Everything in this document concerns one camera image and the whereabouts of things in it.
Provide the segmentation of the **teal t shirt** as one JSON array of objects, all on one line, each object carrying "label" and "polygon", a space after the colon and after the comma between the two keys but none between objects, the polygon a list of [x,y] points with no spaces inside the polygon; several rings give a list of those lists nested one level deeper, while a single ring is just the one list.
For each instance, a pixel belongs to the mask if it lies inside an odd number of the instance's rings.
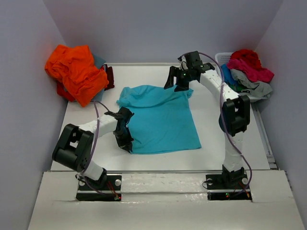
[{"label": "teal t shirt", "polygon": [[201,148],[189,107],[193,90],[175,92],[151,85],[123,88],[117,104],[134,115],[128,123],[133,154],[160,154]]}]

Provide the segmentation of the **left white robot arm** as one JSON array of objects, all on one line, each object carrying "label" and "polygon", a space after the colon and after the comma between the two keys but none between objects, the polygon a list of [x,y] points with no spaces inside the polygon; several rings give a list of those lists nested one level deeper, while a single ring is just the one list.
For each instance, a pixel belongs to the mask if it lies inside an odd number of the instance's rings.
[{"label": "left white robot arm", "polygon": [[77,172],[91,189],[102,189],[107,183],[107,170],[92,160],[97,140],[113,133],[118,147],[131,153],[134,139],[128,123],[133,116],[133,112],[122,107],[116,113],[107,111],[83,125],[67,124],[54,148],[52,160]]}]

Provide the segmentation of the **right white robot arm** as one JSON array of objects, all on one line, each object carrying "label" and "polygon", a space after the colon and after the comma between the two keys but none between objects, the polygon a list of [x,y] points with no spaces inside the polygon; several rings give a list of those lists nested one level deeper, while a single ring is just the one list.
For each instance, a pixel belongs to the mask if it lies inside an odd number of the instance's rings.
[{"label": "right white robot arm", "polygon": [[249,188],[251,176],[247,176],[242,154],[243,135],[250,124],[250,99],[232,90],[224,81],[218,64],[204,63],[198,51],[181,55],[179,67],[171,66],[164,88],[187,91],[189,83],[197,81],[218,100],[220,106],[219,126],[225,136],[225,158],[220,174],[206,176],[204,187],[208,190],[231,190]]}]

